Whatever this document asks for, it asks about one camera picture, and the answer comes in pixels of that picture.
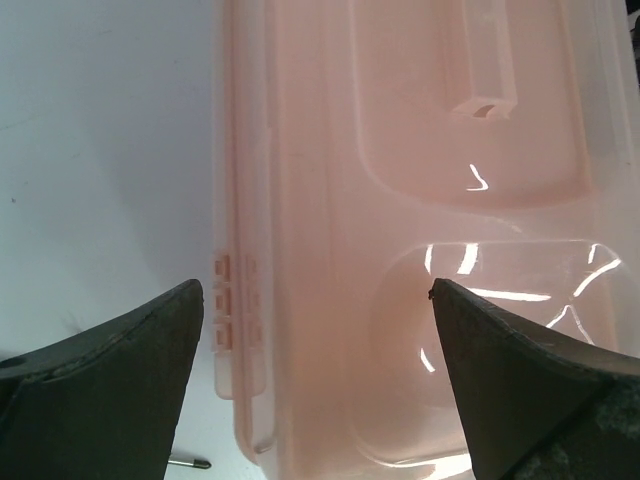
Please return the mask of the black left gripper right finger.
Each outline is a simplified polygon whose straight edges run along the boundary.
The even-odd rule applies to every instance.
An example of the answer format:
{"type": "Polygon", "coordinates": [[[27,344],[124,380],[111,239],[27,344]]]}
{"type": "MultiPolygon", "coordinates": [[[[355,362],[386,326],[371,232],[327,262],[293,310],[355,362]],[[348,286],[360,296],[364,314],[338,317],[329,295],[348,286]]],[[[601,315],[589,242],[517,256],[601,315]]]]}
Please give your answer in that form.
{"type": "Polygon", "coordinates": [[[449,279],[434,281],[430,299],[476,478],[638,478],[638,358],[449,279]]]}

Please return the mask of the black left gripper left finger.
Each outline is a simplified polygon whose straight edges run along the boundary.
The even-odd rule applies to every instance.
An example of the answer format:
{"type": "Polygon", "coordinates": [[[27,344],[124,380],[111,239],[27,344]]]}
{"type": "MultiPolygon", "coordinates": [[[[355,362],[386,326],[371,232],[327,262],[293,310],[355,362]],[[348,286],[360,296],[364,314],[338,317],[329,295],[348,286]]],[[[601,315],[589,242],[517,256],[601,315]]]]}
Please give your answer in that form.
{"type": "Polygon", "coordinates": [[[4,479],[161,479],[204,318],[187,280],[1,363],[4,479]]]}

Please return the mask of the pink translucent tool box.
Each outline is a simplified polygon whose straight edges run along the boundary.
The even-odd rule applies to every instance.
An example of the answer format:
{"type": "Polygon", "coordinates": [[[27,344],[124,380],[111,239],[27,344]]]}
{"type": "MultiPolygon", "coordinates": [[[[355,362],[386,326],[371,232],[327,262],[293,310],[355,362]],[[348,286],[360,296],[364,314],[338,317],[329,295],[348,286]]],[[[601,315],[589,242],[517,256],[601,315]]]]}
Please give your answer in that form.
{"type": "Polygon", "coordinates": [[[469,479],[429,290],[639,352],[622,1],[226,1],[216,390],[269,479],[469,479]]]}

